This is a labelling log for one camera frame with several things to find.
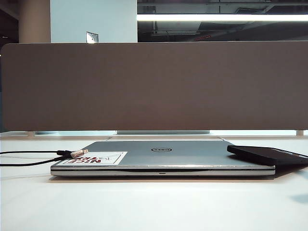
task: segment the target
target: nice try sticker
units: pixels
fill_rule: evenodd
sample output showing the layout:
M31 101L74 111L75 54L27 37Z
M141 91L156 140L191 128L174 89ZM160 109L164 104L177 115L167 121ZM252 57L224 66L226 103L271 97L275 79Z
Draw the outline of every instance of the nice try sticker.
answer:
M102 166L102 165L118 165L127 152L88 152L84 156L64 160L58 165L66 166Z

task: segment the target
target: white desk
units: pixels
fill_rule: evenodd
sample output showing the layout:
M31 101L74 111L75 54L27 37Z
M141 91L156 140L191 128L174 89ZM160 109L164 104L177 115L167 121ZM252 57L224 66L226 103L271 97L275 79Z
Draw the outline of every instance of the white desk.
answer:
M215 139L203 135L162 138ZM237 145L271 146L308 155L307 136L224 138ZM2 137L1 151L77 150L106 139L159 138L117 135ZM26 157L51 158L55 155ZM2 163L26 161L40 160L1 157ZM2 231L308 229L308 168L273 180L70 180L52 177L51 164L1 168Z

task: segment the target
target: silver laptop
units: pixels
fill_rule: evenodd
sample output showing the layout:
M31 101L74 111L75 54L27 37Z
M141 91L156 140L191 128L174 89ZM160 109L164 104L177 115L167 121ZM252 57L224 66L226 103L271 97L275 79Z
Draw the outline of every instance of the silver laptop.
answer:
M51 166L54 176L265 176L275 166L234 158L227 141L102 141L77 159Z

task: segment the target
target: dell logo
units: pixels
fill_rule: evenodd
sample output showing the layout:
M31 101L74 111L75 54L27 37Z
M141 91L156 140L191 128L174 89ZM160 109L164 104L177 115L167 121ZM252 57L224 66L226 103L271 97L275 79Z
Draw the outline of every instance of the dell logo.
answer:
M151 150L153 152L170 152L170 151L172 151L171 148L152 148Z

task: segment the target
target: ceiling light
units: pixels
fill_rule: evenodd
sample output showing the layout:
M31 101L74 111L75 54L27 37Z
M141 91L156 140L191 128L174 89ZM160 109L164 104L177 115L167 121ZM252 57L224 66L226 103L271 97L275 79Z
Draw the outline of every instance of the ceiling light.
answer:
M138 14L137 21L307 22L308 14Z

